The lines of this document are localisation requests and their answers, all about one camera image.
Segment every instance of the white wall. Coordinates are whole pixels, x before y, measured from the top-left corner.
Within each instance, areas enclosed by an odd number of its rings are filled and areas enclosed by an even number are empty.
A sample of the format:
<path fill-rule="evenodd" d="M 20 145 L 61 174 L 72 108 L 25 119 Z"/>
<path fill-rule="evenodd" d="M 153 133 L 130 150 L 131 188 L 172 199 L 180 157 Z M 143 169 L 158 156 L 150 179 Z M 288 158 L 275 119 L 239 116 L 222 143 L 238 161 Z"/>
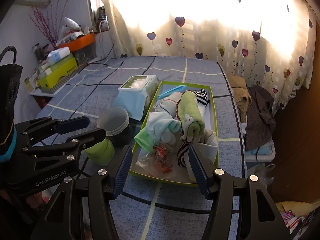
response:
<path fill-rule="evenodd" d="M 52 0 L 53 17 L 55 17 L 56 1 L 57 0 Z M 65 0 L 60 0 L 60 5 L 57 11 L 58 24 L 61 18 L 64 2 Z M 46 16 L 46 10 L 49 10 L 50 12 L 50 6 L 41 10 L 44 16 Z M 15 103 L 15 123 L 34 119 L 40 112 L 40 108 L 34 98 L 29 96 L 25 90 L 23 80 L 28 76 L 30 77 L 32 75 L 32 70 L 37 66 L 32 46 L 37 43 L 40 43 L 42 46 L 49 43 L 40 33 L 38 28 L 31 22 L 28 14 L 33 15 L 31 7 L 12 5 L 0 24 L 0 52 L 7 46 L 15 46 L 17 48 L 16 63 L 23 66 L 18 98 Z M 69 0 L 64 16 L 73 19 L 82 27 L 85 27 L 86 25 L 91 26 L 92 24 L 89 14 L 88 0 Z M 4 65 L 9 63 L 12 63 L 11 52 L 7 53 L 0 64 Z"/>

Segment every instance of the yellow box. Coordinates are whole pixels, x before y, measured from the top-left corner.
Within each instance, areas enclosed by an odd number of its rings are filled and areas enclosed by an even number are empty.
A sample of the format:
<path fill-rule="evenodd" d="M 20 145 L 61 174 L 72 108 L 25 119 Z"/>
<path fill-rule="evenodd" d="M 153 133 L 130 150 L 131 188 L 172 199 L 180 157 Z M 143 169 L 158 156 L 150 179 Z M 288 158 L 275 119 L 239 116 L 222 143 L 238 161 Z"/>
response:
<path fill-rule="evenodd" d="M 156 93 L 155 93 L 155 96 L 153 97 L 153 100 L 150 104 L 150 107 L 148 109 L 148 112 L 147 112 L 147 115 L 143 121 L 143 124 L 141 126 L 141 129 L 145 127 L 145 125 L 147 124 L 147 119 L 148 119 L 148 114 L 150 112 L 153 112 L 153 106 L 155 105 L 156 101 L 157 101 L 157 97 L 158 95 L 162 92 L 162 87 L 164 85 L 171 85 L 173 87 L 175 86 L 179 86 L 179 85 L 187 85 L 188 86 L 188 89 L 205 89 L 207 90 L 209 93 L 209 98 L 210 98 L 210 102 L 208 104 L 207 107 L 209 107 L 211 109 L 211 112 L 210 112 L 210 125 L 212 126 L 211 129 L 214 129 L 215 132 L 217 133 L 217 137 L 218 137 L 218 126 L 217 126 L 217 116 L 216 116 L 216 110 L 215 110 L 215 106 L 214 106 L 214 101 L 213 101 L 213 94 L 212 94 L 212 90 L 211 90 L 211 87 L 209 86 L 205 86 L 205 85 L 198 85 L 198 84 L 191 84 L 191 83 L 182 83 L 182 82 L 172 82 L 172 81 L 161 81 Z M 166 180 L 166 179 L 159 179 L 159 178 L 155 178 L 155 177 L 152 177 L 152 176 L 148 176 L 146 174 L 142 174 L 139 172 L 139 170 L 141 170 L 142 168 L 137 168 L 136 167 L 136 161 L 139 157 L 139 153 L 141 151 L 141 146 L 138 144 L 138 143 L 135 143 L 134 146 L 133 146 L 133 156 L 132 156 L 132 164 L 131 164 L 131 167 L 130 167 L 130 171 L 129 173 L 134 175 L 134 176 L 137 176 L 137 177 L 141 177 L 141 178 L 145 178 L 145 179 L 150 179 L 150 180 L 155 180 L 155 181 L 159 181 L 159 182 L 163 182 L 163 183 L 170 183 L 170 184 L 176 184 L 176 185 L 182 185 L 182 186 L 189 186 L 189 187 L 197 187 L 197 184 L 196 183 L 185 183 L 185 182 L 177 182 L 177 181 L 173 181 L 173 180 Z M 215 162 L 214 162 L 214 165 L 216 167 L 219 166 L 219 151 L 216 155 L 216 159 L 215 159 Z"/>
<path fill-rule="evenodd" d="M 45 78 L 39 79 L 39 83 L 43 89 L 53 88 L 61 78 L 67 76 L 70 72 L 74 71 L 78 67 L 76 59 L 72 57 L 66 63 L 61 65 L 55 71 Z"/>

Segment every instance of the blue plastic comb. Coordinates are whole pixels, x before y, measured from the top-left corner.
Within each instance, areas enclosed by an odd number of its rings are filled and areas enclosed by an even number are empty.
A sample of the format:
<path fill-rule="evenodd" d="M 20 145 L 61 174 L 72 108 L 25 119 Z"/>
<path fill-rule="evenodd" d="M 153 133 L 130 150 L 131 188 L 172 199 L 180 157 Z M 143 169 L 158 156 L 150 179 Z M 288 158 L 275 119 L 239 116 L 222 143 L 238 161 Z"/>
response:
<path fill-rule="evenodd" d="M 132 163 L 132 149 L 124 146 L 122 152 L 116 159 L 113 159 L 107 166 L 109 171 L 107 194 L 109 199 L 116 200 L 122 193 L 128 172 Z"/>
<path fill-rule="evenodd" d="M 213 172 L 215 166 L 211 160 L 203 158 L 196 145 L 189 148 L 189 162 L 196 178 L 199 190 L 207 200 L 213 199 L 216 188 L 213 187 Z"/>
<path fill-rule="evenodd" d="M 171 88 L 170 90 L 163 92 L 162 94 L 158 95 L 158 100 L 161 100 L 163 98 L 168 97 L 169 95 L 171 95 L 174 92 L 184 92 L 186 91 L 187 86 L 186 85 L 179 85 L 176 86 L 174 88 Z"/>

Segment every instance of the brown sweater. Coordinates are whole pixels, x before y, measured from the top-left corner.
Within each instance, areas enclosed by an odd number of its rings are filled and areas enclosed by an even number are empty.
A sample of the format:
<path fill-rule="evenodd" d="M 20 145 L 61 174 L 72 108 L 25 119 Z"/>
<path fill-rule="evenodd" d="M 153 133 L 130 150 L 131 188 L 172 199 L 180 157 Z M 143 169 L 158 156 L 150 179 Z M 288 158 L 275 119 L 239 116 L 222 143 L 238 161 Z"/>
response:
<path fill-rule="evenodd" d="M 248 106 L 251 105 L 251 96 L 247 90 L 243 77 L 228 75 L 229 83 L 233 89 L 237 107 L 239 109 L 241 123 L 246 122 L 246 112 Z"/>

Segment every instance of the green towel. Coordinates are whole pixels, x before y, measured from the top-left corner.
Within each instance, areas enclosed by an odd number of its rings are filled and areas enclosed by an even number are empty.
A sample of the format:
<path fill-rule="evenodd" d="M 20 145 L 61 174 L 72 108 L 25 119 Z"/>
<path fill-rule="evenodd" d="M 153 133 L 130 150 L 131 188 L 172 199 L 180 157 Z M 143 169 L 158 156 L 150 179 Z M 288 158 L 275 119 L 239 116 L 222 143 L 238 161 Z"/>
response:
<path fill-rule="evenodd" d="M 154 139 L 147 133 L 146 127 L 141 129 L 134 139 L 146 152 L 149 153 L 153 150 Z"/>
<path fill-rule="evenodd" d="M 177 103 L 177 108 L 183 131 L 181 140 L 198 143 L 204 133 L 204 121 L 198 108 L 196 95 L 192 91 L 184 92 Z"/>

